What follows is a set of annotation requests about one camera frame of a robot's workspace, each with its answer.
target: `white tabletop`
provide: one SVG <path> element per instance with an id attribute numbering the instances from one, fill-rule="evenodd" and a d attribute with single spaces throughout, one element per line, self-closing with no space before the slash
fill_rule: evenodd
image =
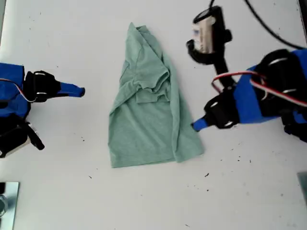
<path id="1" fill-rule="evenodd" d="M 306 45 L 295 0 L 253 0 L 287 40 Z M 194 16 L 209 0 L 9 0 L 0 61 L 45 70 L 86 88 L 81 99 L 34 104 L 28 120 L 46 148 L 28 145 L 0 161 L 0 181 L 20 182 L 15 230 L 285 230 L 307 228 L 297 172 L 307 144 L 280 119 L 200 132 L 206 148 L 185 163 L 111 169 L 108 113 L 118 92 L 130 22 L 147 25 L 178 70 L 194 119 L 216 93 L 212 66 L 188 56 Z M 217 0 L 233 41 L 226 59 L 244 70 L 285 48 L 243 0 Z"/>

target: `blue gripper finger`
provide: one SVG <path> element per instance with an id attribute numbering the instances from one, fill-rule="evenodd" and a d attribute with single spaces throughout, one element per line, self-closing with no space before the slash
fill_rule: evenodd
<path id="1" fill-rule="evenodd" d="M 197 132 L 201 131 L 203 128 L 208 127 L 208 124 L 203 117 L 198 119 L 197 121 L 195 121 L 191 125 L 192 125 L 193 129 Z"/>
<path id="2" fill-rule="evenodd" d="M 83 97 L 85 94 L 85 88 L 80 88 L 73 84 L 68 83 L 60 83 L 61 90 L 58 92 L 58 94 L 67 94 L 69 97 Z"/>

